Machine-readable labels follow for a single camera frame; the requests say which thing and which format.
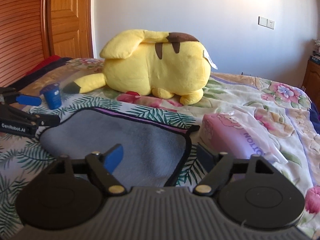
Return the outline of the yellow Pikachu plush toy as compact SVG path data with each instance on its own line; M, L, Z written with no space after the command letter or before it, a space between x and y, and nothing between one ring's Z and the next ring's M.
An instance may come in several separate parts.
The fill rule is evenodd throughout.
M205 46L186 33L131 29L110 39L100 52L102 71L80 77L63 91L84 94L108 86L119 92L180 96L182 105L199 102L217 66Z

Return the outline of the red cloth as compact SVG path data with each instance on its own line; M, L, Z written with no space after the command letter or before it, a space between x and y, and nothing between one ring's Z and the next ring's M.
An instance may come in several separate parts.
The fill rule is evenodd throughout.
M25 75L30 75L33 74L34 72L42 69L43 67L49 65L50 63L53 63L57 60L61 59L61 57L57 56L57 55L52 55L46 59L44 59L43 61L41 61L38 65L36 65L33 69L29 70Z

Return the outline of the stack of folded linens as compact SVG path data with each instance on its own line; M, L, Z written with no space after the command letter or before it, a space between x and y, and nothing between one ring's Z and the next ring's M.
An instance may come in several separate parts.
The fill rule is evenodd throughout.
M310 56L310 60L317 65L320 65L320 40L314 40L312 55Z

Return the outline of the purple and grey towel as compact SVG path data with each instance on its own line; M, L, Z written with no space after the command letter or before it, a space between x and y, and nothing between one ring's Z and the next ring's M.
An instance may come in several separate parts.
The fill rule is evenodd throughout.
M192 132L103 108L76 111L59 126L40 134L41 146L54 157L82 159L91 152L105 153L115 144L124 155L113 176L126 189L133 186L174 186L191 153Z

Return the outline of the pink tissue pack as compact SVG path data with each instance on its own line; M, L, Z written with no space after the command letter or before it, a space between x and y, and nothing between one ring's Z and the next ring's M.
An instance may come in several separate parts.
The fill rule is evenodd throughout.
M204 145L215 152L231 153L239 159L249 159L256 154L272 163L287 164L266 129L242 108L205 114L199 133Z

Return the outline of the dark blue blanket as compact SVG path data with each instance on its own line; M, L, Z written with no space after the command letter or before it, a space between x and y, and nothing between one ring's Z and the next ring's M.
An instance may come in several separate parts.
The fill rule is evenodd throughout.
M55 70L56 68L59 68L61 66L64 66L67 61L71 60L71 57L62 57L61 59L50 63L49 65L43 67L42 69L34 72L33 74L26 75L16 81L15 83L11 84L10 86L15 88L16 90L22 90L23 88L27 87L34 81L38 80L39 78L43 77L48 72Z

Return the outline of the wooden slatted wardrobe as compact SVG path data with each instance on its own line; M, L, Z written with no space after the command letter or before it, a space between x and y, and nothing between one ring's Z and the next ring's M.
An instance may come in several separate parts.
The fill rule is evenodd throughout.
M6 87L50 55L47 0L1 0L1 86Z

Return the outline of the floral bed quilt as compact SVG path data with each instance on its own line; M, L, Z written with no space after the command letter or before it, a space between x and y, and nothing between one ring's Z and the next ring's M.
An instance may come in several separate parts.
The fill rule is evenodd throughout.
M259 77L214 73L204 97L192 106L181 106L176 99L126 95L102 88L88 95L64 96L56 113L65 119L90 106L105 106L183 128L205 114L225 112L234 106L249 111L287 159L287 164L277 168L308 195L300 230L319 239L319 196L312 190L319 187L319 120L311 100L300 89ZM52 161L37 139L1 135L2 239L11 239L22 228L14 208L17 194Z

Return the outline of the wooden low cabinet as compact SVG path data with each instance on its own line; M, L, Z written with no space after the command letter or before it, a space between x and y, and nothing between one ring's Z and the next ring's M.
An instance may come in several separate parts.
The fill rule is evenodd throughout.
M302 89L313 101L319 96L319 65L311 60L306 67Z

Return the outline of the white wall socket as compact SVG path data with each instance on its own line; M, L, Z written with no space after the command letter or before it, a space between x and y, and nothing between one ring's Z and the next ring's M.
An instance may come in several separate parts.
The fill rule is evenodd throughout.
M266 18L259 16L258 24L260 26L267 27L269 29L274 29L274 21L273 20L269 20L269 19L266 19Z

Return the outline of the leaf pattern cloth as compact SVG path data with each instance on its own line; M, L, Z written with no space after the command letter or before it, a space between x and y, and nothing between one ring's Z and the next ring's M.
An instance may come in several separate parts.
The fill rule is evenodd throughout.
M121 144L124 157L113 174L125 187L194 186L204 176L196 159L196 135L186 149L184 137L172 128L186 131L199 125L207 112L175 99L67 95L53 110L61 118L60 126L41 127L32 139L2 133L1 239L10 239L22 228L15 210L17 195L62 154L82 159Z

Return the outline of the wooden door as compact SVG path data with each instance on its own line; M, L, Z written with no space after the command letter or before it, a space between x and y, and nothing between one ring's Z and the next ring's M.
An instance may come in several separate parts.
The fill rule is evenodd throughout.
M92 58L91 0L48 0L50 52Z

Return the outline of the blue cylindrical cup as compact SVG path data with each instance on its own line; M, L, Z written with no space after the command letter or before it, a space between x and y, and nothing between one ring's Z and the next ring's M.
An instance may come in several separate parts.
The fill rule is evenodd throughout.
M59 83L47 85L40 90L40 94L44 96L50 110L57 109L62 105Z

